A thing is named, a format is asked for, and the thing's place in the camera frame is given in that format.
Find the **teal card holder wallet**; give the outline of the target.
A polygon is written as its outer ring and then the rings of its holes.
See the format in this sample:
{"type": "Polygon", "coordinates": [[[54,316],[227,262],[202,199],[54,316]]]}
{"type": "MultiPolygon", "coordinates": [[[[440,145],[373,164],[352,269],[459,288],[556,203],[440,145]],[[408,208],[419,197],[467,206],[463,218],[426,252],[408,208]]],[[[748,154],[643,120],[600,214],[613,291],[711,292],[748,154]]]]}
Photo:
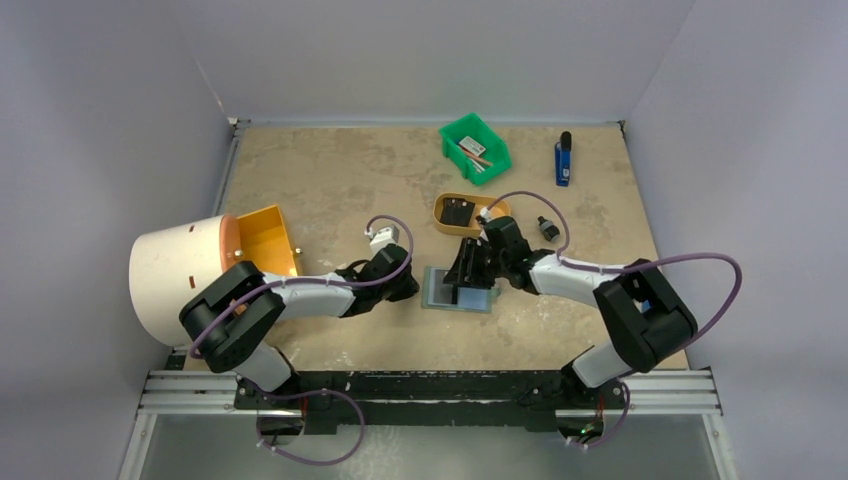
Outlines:
{"type": "Polygon", "coordinates": [[[478,289],[458,287],[448,284],[445,276],[448,270],[427,266],[421,291],[421,307],[423,309],[490,313],[493,304],[501,294],[498,287],[478,289]]]}

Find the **black credit card stack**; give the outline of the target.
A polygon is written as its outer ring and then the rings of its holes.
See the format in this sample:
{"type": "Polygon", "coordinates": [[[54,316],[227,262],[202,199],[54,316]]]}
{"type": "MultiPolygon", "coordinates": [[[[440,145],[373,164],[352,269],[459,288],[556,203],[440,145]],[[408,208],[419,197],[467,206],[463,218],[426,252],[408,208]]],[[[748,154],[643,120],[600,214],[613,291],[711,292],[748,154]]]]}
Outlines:
{"type": "Polygon", "coordinates": [[[474,217],[475,206],[474,202],[465,198],[444,198],[439,221],[444,225],[468,227],[474,217]]]}

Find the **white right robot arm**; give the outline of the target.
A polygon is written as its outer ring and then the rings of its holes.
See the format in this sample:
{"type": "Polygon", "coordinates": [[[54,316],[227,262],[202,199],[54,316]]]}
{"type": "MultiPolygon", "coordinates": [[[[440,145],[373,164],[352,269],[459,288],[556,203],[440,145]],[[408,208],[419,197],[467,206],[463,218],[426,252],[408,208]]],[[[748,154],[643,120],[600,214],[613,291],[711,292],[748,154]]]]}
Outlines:
{"type": "Polygon", "coordinates": [[[462,240],[445,283],[491,289],[499,279],[533,295],[562,297],[596,308],[609,340],[563,369],[561,392],[576,407],[596,399],[601,386],[629,373],[647,373],[697,332],[697,322],[669,281],[645,259],[625,266],[572,262],[550,249],[533,249],[516,221],[498,217],[477,238],[462,240]]]}

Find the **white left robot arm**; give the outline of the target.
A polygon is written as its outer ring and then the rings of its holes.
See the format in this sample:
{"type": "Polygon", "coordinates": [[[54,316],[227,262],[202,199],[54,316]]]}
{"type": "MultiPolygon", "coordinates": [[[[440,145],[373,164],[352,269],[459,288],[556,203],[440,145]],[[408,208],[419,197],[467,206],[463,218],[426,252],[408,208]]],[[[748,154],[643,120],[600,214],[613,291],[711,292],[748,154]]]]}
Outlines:
{"type": "Polygon", "coordinates": [[[265,340],[275,324],[362,315],[380,302],[407,300],[419,290],[411,256],[397,244],[321,276],[278,276],[242,261],[187,302],[178,319],[191,340],[191,357],[214,373],[240,375],[272,408],[284,409],[297,399],[298,382],[290,362],[265,340]]]}

